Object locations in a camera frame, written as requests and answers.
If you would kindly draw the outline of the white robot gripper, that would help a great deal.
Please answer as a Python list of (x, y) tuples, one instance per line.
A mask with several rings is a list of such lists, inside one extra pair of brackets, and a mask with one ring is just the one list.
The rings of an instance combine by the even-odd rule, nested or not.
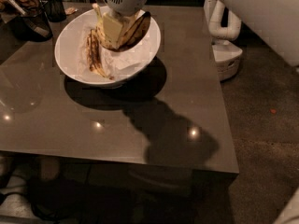
[(138, 18), (139, 10), (148, 0), (102, 0), (110, 9), (121, 14), (120, 16), (112, 13), (103, 15), (103, 31), (106, 43), (113, 49), (120, 47), (121, 33), (127, 32)]

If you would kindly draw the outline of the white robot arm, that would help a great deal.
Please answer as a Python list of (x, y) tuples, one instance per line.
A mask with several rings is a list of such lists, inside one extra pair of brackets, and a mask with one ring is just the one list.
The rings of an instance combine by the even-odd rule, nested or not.
[(219, 0), (255, 34), (224, 86), (240, 174), (234, 224), (298, 224), (299, 0)]

